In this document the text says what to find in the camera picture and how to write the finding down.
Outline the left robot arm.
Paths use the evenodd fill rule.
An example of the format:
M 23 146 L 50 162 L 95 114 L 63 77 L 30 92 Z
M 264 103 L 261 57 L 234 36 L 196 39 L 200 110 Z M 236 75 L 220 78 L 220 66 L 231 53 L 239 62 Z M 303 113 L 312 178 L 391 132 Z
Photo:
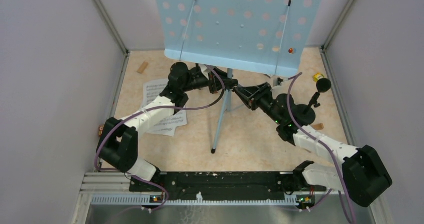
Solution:
M 229 78 L 226 72 L 209 65 L 197 65 L 189 69 L 184 62 L 174 63 L 170 68 L 167 85 L 150 104 L 127 117 L 107 119 L 95 153 L 95 168 L 102 170 L 99 160 L 103 159 L 111 164 L 109 170 L 138 176 L 147 190 L 156 190 L 161 182 L 156 174 L 159 168 L 139 157 L 139 137 L 162 120 L 181 110 L 188 111 L 187 92 L 202 88 L 209 88 L 212 94 L 221 91 L 217 100 L 206 105 L 209 108 L 238 83 L 237 79 Z

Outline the black microphone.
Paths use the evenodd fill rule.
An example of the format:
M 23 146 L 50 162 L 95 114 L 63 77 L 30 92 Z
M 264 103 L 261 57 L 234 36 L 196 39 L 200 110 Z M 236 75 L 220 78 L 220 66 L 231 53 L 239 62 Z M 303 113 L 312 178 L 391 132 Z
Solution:
M 299 124 L 309 125 L 312 124 L 316 119 L 316 113 L 313 109 L 320 107 L 318 99 L 322 93 L 325 93 L 331 89 L 332 82 L 327 78 L 321 78 L 316 82 L 317 92 L 311 97 L 308 105 L 298 104 L 295 107 L 294 117 Z

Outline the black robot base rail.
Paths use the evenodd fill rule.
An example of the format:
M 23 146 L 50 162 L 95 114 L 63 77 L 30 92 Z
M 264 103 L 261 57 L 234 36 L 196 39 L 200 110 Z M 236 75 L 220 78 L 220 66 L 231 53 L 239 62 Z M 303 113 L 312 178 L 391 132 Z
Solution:
M 315 204 L 315 193 L 326 187 L 309 185 L 292 172 L 159 172 L 150 183 L 135 177 L 129 190 L 150 194 L 152 204 L 294 205 Z

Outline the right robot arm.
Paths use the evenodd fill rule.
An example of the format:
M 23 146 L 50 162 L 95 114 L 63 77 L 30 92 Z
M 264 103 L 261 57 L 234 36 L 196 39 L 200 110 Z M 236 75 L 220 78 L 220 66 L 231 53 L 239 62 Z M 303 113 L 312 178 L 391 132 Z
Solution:
M 343 191 L 362 207 L 368 207 L 393 180 L 377 150 L 370 145 L 352 146 L 339 142 L 311 126 L 316 118 L 310 105 L 295 104 L 291 94 L 272 94 L 269 83 L 233 89 L 244 105 L 260 109 L 276 124 L 281 139 L 327 159 L 332 166 L 304 161 L 294 169 L 293 184 L 299 190 L 324 186 Z

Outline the light blue music stand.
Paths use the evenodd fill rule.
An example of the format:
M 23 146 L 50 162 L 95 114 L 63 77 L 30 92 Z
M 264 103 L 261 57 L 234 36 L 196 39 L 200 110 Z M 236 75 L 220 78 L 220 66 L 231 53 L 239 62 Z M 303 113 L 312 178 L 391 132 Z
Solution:
M 291 77 L 322 0 L 156 1 L 167 58 Z

